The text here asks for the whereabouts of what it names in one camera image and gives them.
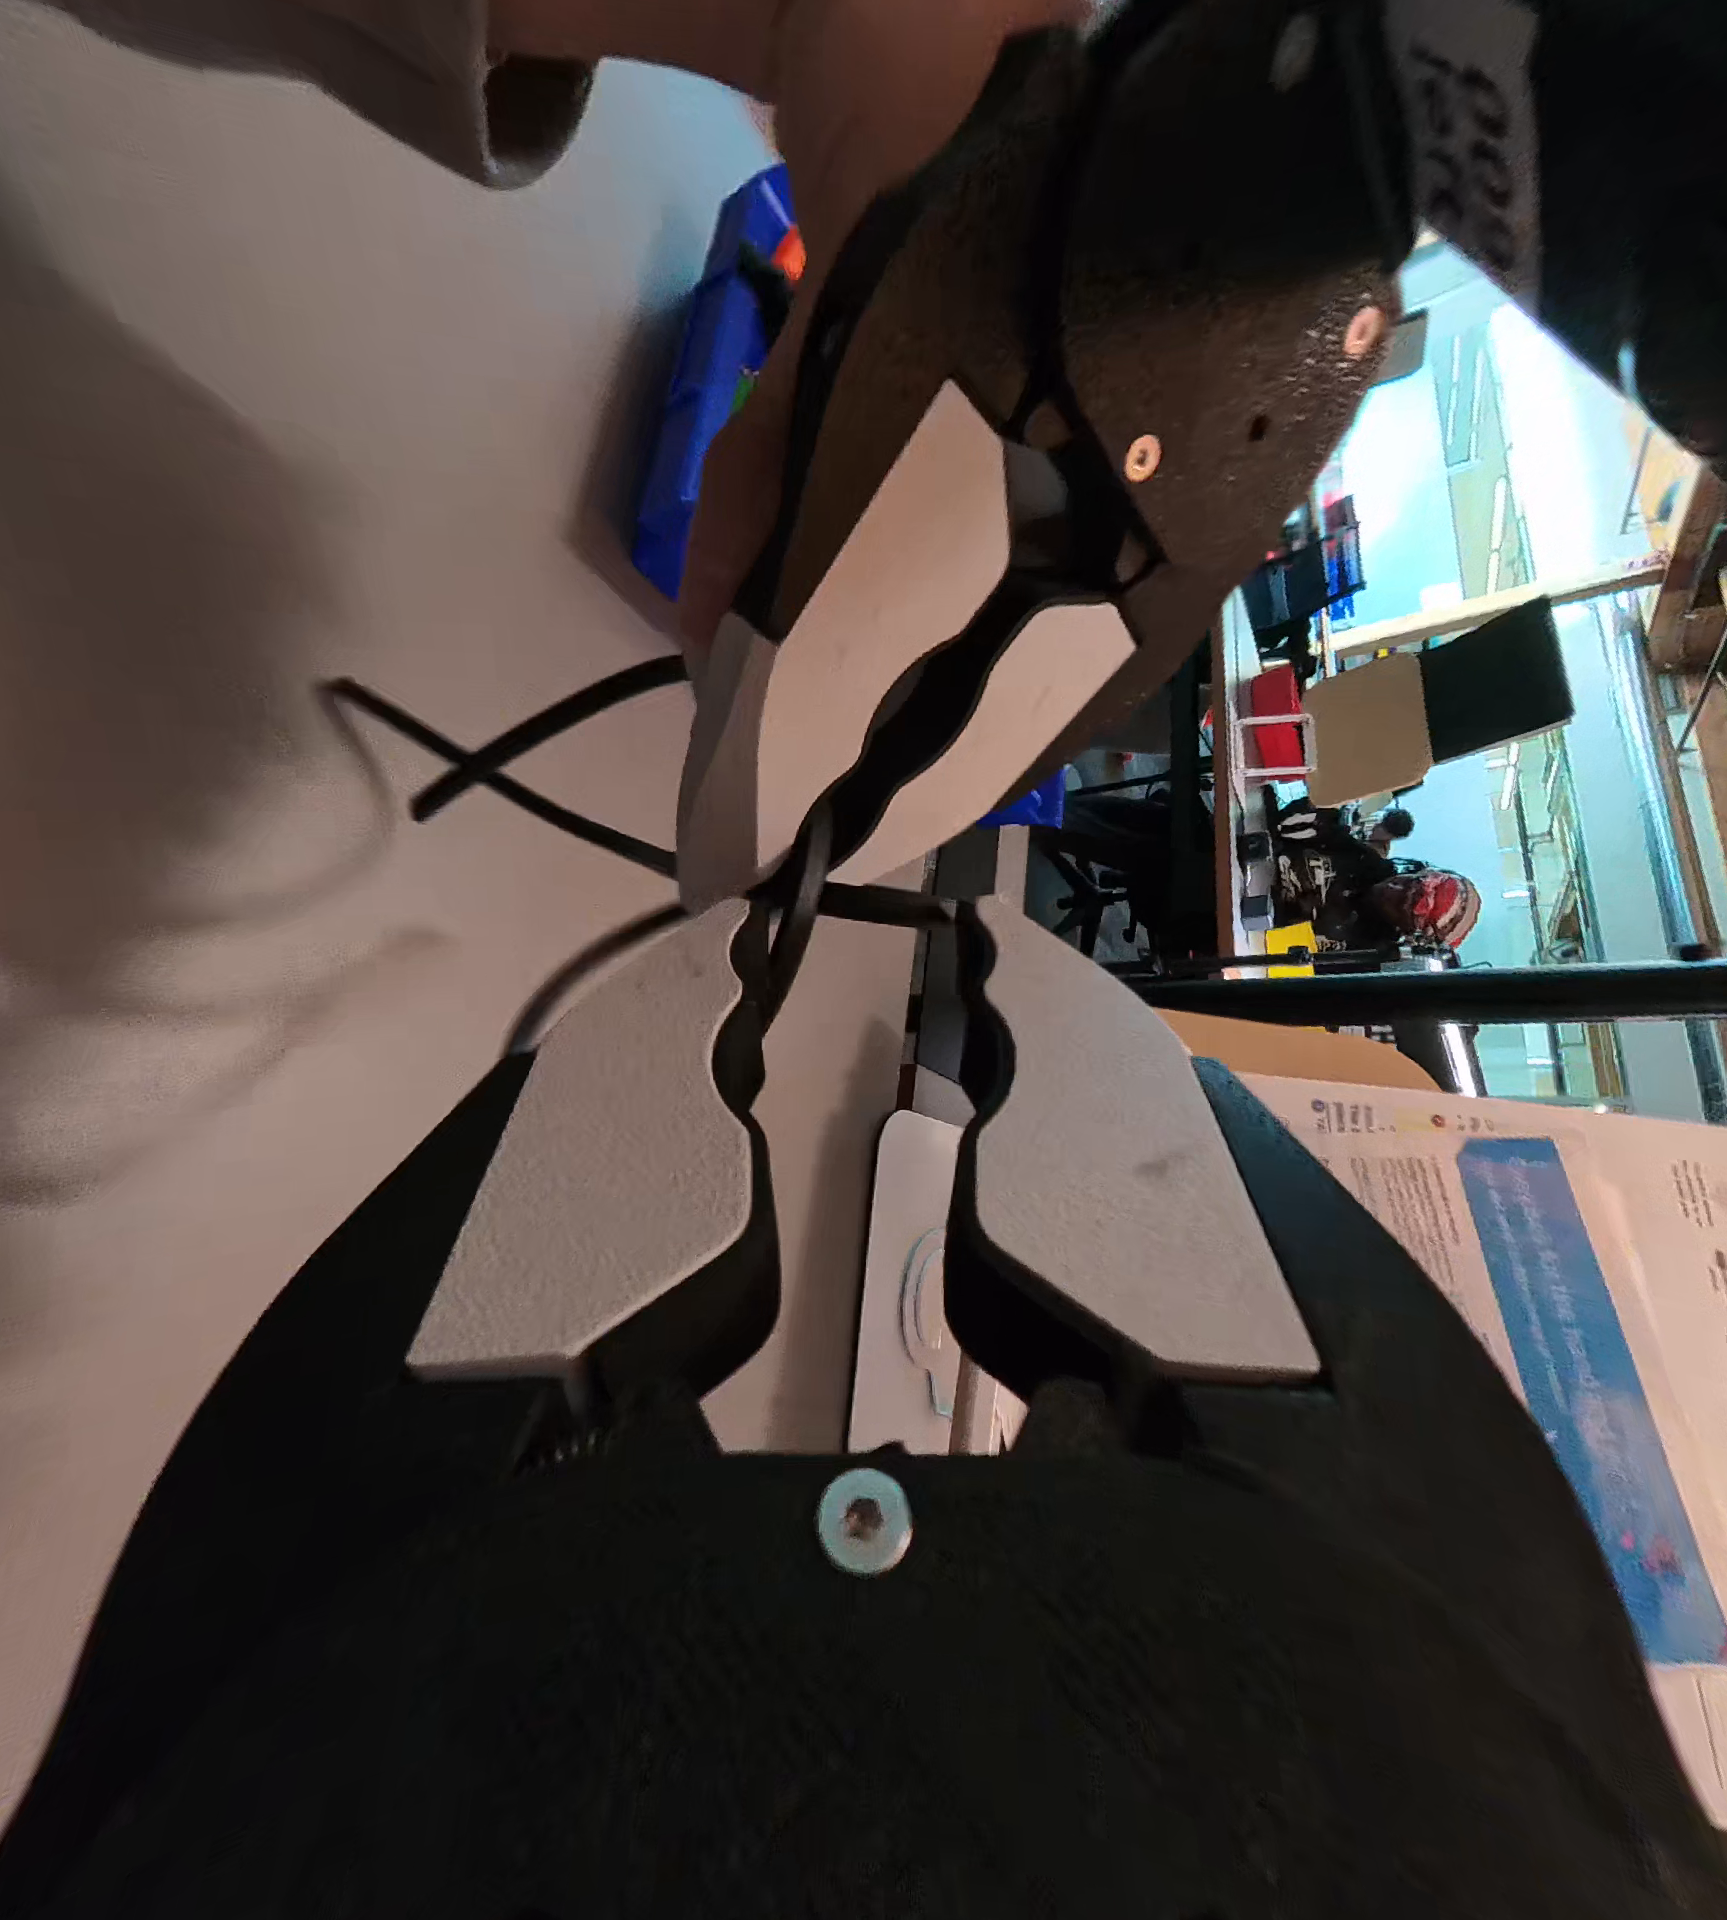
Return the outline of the red bin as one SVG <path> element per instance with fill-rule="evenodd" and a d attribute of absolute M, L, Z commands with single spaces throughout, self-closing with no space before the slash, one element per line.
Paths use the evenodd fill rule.
<path fill-rule="evenodd" d="M 1314 719 L 1290 661 L 1266 664 L 1244 685 L 1238 723 L 1242 763 L 1254 782 L 1298 782 L 1314 771 Z"/>

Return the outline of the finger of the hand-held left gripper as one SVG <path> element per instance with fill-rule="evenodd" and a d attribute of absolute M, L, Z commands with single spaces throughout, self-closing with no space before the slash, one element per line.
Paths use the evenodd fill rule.
<path fill-rule="evenodd" d="M 1004 444 L 946 383 L 790 631 L 764 635 L 730 614 L 698 661 L 678 810 L 686 910 L 778 876 L 826 804 L 840 723 L 820 716 L 820 593 L 1072 591 L 1012 572 L 1012 557 Z"/>
<path fill-rule="evenodd" d="M 830 880 L 866 886 L 974 826 L 1136 658 L 1092 589 L 820 591 Z"/>

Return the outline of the person's left hand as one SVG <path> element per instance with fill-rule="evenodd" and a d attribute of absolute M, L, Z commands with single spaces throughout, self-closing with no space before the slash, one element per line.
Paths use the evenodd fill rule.
<path fill-rule="evenodd" d="M 668 65 L 770 108 L 808 267 L 742 409 L 716 436 L 690 525 L 678 628 L 700 661 L 780 510 L 798 368 L 844 242 L 950 144 L 1020 35 L 1082 27 L 1082 2 L 506 2 L 494 53 Z"/>

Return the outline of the white stand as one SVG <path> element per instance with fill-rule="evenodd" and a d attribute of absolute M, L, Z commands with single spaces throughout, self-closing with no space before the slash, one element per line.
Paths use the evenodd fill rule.
<path fill-rule="evenodd" d="M 846 1427 L 854 1454 L 952 1448 L 962 1348 L 944 1309 L 946 1219 L 962 1128 L 894 1112 L 876 1139 Z"/>

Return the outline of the cardboard and black panel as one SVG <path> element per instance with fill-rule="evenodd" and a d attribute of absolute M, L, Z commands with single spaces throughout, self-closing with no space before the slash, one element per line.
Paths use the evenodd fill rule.
<path fill-rule="evenodd" d="M 1416 651 L 1306 690 L 1308 798 L 1322 807 L 1420 785 L 1432 770 L 1574 719 L 1554 607 L 1544 593 Z"/>

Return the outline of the grey desk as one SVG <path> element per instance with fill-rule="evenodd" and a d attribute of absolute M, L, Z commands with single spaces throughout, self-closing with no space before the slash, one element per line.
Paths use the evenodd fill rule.
<path fill-rule="evenodd" d="M 412 828 L 318 685 L 470 740 L 666 648 L 626 460 L 770 134 L 600 59 L 498 190 L 0 4 L 0 1838 L 206 1391 L 658 895 L 484 796 Z"/>

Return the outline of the blue plastic bin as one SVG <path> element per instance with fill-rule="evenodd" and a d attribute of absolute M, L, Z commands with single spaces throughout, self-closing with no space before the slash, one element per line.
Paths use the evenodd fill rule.
<path fill-rule="evenodd" d="M 798 286 L 768 266 L 792 224 L 800 225 L 790 174 L 776 161 L 722 201 L 684 308 L 680 349 L 636 497 L 632 545 L 636 572 L 670 602 L 682 591 L 710 444 L 754 390 L 796 298 Z"/>

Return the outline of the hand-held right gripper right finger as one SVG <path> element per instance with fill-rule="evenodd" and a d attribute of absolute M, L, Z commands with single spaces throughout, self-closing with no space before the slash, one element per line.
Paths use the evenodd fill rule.
<path fill-rule="evenodd" d="M 952 910 L 972 1099 L 946 1313 L 1020 1402 L 1056 1380 L 1144 1414 L 1322 1362 L 1190 1049 L 1132 987 L 984 898 Z"/>

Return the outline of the printed paper sheet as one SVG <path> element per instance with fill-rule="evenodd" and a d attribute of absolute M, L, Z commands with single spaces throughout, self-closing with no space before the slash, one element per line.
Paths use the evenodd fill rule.
<path fill-rule="evenodd" d="M 1727 1126 L 1250 1074 L 1544 1432 L 1727 1830 Z"/>

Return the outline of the tan cardboard folder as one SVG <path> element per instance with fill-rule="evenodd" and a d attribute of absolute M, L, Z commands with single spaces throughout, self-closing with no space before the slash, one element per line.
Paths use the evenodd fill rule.
<path fill-rule="evenodd" d="M 1428 1070 L 1404 1056 L 1396 1043 L 1362 1034 L 1178 1010 L 1158 1010 L 1158 1018 L 1188 1051 L 1212 1058 L 1244 1077 L 1282 1076 L 1366 1090 L 1440 1092 Z"/>

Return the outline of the black bar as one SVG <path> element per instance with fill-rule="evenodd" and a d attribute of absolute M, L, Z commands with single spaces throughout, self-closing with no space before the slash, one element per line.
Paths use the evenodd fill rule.
<path fill-rule="evenodd" d="M 1132 979 L 1162 1012 L 1288 1027 L 1727 1022 L 1727 958 L 1450 971 Z"/>

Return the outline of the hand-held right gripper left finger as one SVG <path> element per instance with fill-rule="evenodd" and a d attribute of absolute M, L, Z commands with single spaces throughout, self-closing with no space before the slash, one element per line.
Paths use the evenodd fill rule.
<path fill-rule="evenodd" d="M 704 1397 L 780 1316 L 760 910 L 664 930 L 558 1012 L 406 1353 L 420 1380 L 552 1380 L 580 1412 Z"/>

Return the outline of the black office chair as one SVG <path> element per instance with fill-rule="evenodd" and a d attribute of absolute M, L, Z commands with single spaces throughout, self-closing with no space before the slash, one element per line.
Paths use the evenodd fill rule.
<path fill-rule="evenodd" d="M 1126 791 L 1068 798 L 1058 826 L 1032 829 L 1032 847 L 1042 852 L 1068 888 L 1052 931 L 1074 935 L 1078 949 L 1100 958 L 1108 913 L 1124 907 L 1124 935 L 1134 943 L 1152 923 L 1158 882 L 1166 872 L 1168 828 L 1164 804 Z"/>

